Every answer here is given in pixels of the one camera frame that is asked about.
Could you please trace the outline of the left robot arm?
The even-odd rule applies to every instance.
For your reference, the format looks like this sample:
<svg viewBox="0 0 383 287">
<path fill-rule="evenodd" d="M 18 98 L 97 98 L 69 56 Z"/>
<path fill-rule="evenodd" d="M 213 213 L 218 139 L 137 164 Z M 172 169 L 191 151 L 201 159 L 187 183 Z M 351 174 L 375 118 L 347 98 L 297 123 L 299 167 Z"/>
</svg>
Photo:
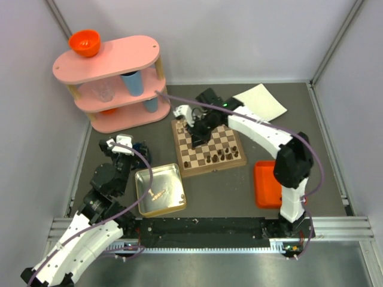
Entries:
<svg viewBox="0 0 383 287">
<path fill-rule="evenodd" d="M 90 191 L 45 259 L 23 270 L 20 277 L 27 286 L 74 286 L 110 244 L 135 234 L 135 217 L 117 198 L 124 195 L 131 171 L 150 165 L 151 154 L 146 143 L 132 140 L 117 135 L 99 141 L 111 162 L 95 169 Z"/>
</svg>

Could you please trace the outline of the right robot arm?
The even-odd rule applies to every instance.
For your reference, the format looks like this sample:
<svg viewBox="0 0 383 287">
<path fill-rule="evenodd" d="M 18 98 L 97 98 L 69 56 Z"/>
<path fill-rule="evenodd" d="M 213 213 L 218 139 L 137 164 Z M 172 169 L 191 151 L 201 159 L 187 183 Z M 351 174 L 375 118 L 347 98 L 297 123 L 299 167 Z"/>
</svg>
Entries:
<svg viewBox="0 0 383 287">
<path fill-rule="evenodd" d="M 305 191 L 314 165 L 307 135 L 279 129 L 237 97 L 222 100 L 211 88 L 201 93 L 195 103 L 202 108 L 200 115 L 189 105 L 180 105 L 173 111 L 175 118 L 186 122 L 192 144 L 207 143 L 215 128 L 227 126 L 265 149 L 275 160 L 272 176 L 281 186 L 279 229 L 288 237 L 298 233 L 306 216 Z"/>
</svg>

